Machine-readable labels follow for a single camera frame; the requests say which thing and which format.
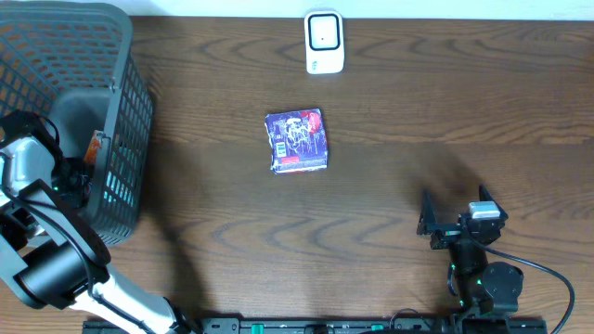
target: cable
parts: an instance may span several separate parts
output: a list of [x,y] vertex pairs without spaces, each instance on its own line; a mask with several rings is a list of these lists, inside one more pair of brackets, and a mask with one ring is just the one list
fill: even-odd
[[[5,153],[3,153],[3,152],[0,152],[0,157],[5,161],[5,166],[7,166],[7,160],[9,160],[9,157]],[[70,243],[70,245],[72,246],[72,248],[74,249],[74,251],[76,252],[76,254],[79,256],[79,258],[83,262],[84,272],[86,274],[86,279],[87,279],[87,293],[89,294],[89,297],[93,301],[95,301],[95,302],[103,305],[105,308],[107,308],[108,310],[112,311],[117,316],[119,316],[119,317],[121,317],[121,318],[129,321],[132,324],[135,324],[138,328],[146,331],[147,333],[153,333],[153,331],[147,326],[147,324],[145,324],[142,321],[138,321],[138,320],[134,319],[133,317],[131,317],[130,315],[128,315],[125,312],[121,311],[120,309],[118,309],[114,305],[112,305],[109,302],[103,300],[103,298],[101,298],[101,296],[97,296],[94,293],[94,285],[95,285],[95,283],[94,283],[93,275],[91,274],[91,267],[90,267],[89,262],[88,262],[90,260],[88,260],[88,258],[86,257],[86,255],[84,255],[84,252],[83,252],[81,246],[76,242],[76,240],[74,240],[74,238],[70,234],[68,234],[68,232],[64,229],[64,227],[62,227],[60,224],[56,223],[56,221],[54,221],[53,219],[49,218],[43,212],[35,209],[26,200],[19,199],[18,197],[12,195],[10,193],[10,189],[4,184],[4,182],[0,185],[0,188],[1,188],[2,192],[4,193],[4,195],[8,199],[12,200],[15,204],[17,204],[20,207],[22,207],[23,209],[27,210],[29,213],[34,214],[34,215],[38,216],[40,219],[44,220],[48,225],[50,225],[51,227],[53,227],[54,229],[56,229],[56,231],[58,231],[58,233],[60,233],[64,238],[66,238],[66,240],[68,240],[68,242]],[[48,209],[53,209],[53,210],[59,211],[58,208],[52,207],[50,204],[46,204],[44,206],[46,206]]]
[[[394,321],[395,321],[395,320],[398,318],[398,316],[399,316],[400,314],[402,314],[403,312],[412,312],[412,313],[414,313],[414,314],[416,314],[416,315],[420,315],[420,313],[419,313],[417,310],[415,310],[415,309],[411,309],[411,308],[404,308],[404,309],[402,309],[402,310],[400,310],[400,311],[396,312],[394,315],[392,315],[392,318],[390,319],[390,329],[395,329],[395,328],[394,328]],[[427,325],[427,328],[428,328],[428,329],[431,329],[431,325],[429,325],[429,323],[427,322],[427,320],[423,319],[423,316],[422,316],[422,315],[420,315],[420,320],[422,320],[422,321],[423,321],[423,323],[425,323],[425,325]]]
[[59,146],[59,131],[58,131],[58,127],[52,122],[52,120],[50,120],[49,118],[47,118],[44,115],[37,115],[37,117],[44,119],[46,122],[49,123],[49,125],[51,125],[54,128],[54,132],[56,133],[56,135],[54,136],[54,138],[56,139],[56,144]]
[[553,329],[553,331],[550,332],[550,334],[557,334],[561,331],[561,328],[563,328],[563,326],[565,325],[565,323],[567,322],[567,320],[569,319],[569,316],[572,314],[572,311],[574,310],[574,304],[575,304],[575,291],[574,291],[574,287],[572,286],[572,283],[565,278],[565,276],[559,274],[558,272],[547,268],[544,265],[540,265],[538,263],[533,263],[532,261],[528,261],[525,260],[523,258],[517,257],[517,256],[513,256],[513,255],[509,255],[507,253],[504,253],[502,251],[499,250],[494,250],[492,248],[489,248],[485,245],[483,245],[482,243],[480,243],[477,239],[475,239],[469,229],[467,225],[464,225],[463,227],[465,229],[466,234],[469,236],[470,241],[472,242],[472,244],[478,248],[480,248],[483,251],[487,251],[490,252],[491,254],[495,254],[497,256],[500,256],[504,259],[508,259],[508,260],[512,260],[515,262],[519,262],[519,263],[523,263],[526,265],[529,265],[533,268],[536,268],[538,270],[542,270],[543,272],[553,275],[555,277],[557,277],[558,279],[561,280],[561,282],[565,283],[565,286],[567,287],[567,289],[569,290],[569,304],[567,305],[567,309],[565,310],[565,314],[563,315],[561,321],[559,322],[559,324],[557,325],[557,327],[555,327]]
[[[17,112],[27,112],[27,111],[18,110],[18,109],[15,110],[15,111],[17,111]],[[58,127],[47,116],[39,115],[39,114],[36,114],[34,112],[32,112],[32,114],[35,115],[35,116],[37,116],[37,118],[44,119],[46,122],[49,123],[49,125],[51,125],[51,127],[54,128],[54,133],[55,133],[54,139],[56,139],[56,144],[59,146],[59,131],[58,131]]]

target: white plug-in device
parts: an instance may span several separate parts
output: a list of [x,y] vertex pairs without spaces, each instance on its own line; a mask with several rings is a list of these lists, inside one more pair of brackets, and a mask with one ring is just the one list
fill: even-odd
[[316,11],[305,17],[305,67],[311,74],[336,73],[344,66],[342,17]]

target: wood grain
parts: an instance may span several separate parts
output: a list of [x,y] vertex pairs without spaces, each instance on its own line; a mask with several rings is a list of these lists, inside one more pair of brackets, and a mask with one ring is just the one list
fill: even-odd
[[[133,23],[158,107],[139,226],[111,253],[143,288],[193,315],[443,312],[448,254],[415,236],[420,192],[453,220],[485,183],[510,215],[495,246],[567,275],[564,332],[591,331],[594,23],[349,19],[344,71],[324,76],[298,19]],[[274,176],[264,116],[311,107],[329,168]],[[565,287],[521,268],[520,314],[552,329]],[[86,318],[0,295],[2,333]]]

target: gray plastic basket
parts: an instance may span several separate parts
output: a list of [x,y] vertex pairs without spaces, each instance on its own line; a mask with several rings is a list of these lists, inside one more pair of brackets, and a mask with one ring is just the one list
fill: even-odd
[[131,43],[132,23],[115,6],[0,3],[0,117],[48,116],[66,157],[83,154],[94,130],[106,134],[79,214],[108,245],[136,226],[153,119]]

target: basket mesh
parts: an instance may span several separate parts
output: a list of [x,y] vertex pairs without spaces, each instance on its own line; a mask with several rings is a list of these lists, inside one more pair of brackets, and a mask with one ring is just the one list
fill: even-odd
[[108,245],[136,226],[152,123],[131,42],[131,22],[115,6],[0,1],[0,117],[14,109],[45,115],[73,88],[112,93],[103,129],[110,150],[106,161],[97,160],[82,213]]
[[[138,75],[134,60],[130,58],[123,79],[120,111],[113,137],[114,147],[111,150],[101,201],[102,225],[136,222],[152,111],[146,86]],[[111,233],[101,236],[104,242],[111,243],[118,236],[128,237],[133,228],[134,224],[118,225],[112,232],[116,236]]]

